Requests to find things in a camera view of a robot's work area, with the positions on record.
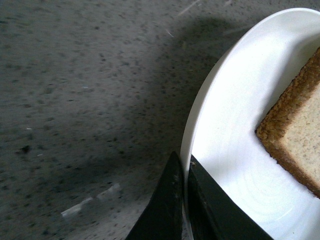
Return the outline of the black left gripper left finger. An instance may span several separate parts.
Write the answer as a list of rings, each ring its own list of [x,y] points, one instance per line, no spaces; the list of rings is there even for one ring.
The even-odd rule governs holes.
[[[183,171],[173,151],[149,203],[127,240],[180,240],[183,225]]]

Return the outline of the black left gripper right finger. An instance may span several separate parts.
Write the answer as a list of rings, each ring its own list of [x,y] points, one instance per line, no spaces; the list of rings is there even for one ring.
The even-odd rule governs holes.
[[[187,180],[188,214],[195,240],[271,240],[192,156]]]

